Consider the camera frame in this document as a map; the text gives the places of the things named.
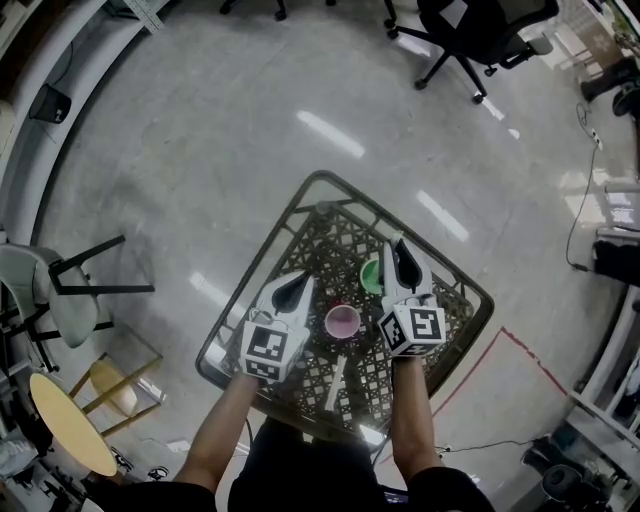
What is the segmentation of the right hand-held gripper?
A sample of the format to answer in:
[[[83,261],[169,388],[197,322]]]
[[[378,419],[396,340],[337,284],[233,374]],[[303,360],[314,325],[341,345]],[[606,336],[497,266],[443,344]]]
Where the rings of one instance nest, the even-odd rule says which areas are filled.
[[[388,305],[378,321],[382,338],[392,358],[424,357],[446,342],[445,311],[431,295],[431,269],[405,238],[398,242],[398,256],[393,243],[385,241],[381,260],[385,298],[399,299],[403,287],[424,294]]]

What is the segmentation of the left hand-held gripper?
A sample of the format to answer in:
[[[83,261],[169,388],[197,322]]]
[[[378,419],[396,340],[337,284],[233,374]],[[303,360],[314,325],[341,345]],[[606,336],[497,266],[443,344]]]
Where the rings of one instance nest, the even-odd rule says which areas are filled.
[[[292,315],[292,319],[275,319],[270,324],[244,322],[240,351],[243,373],[270,384],[286,380],[310,336],[307,318],[314,287],[315,277],[308,273],[288,273],[265,284],[255,308],[272,318]]]

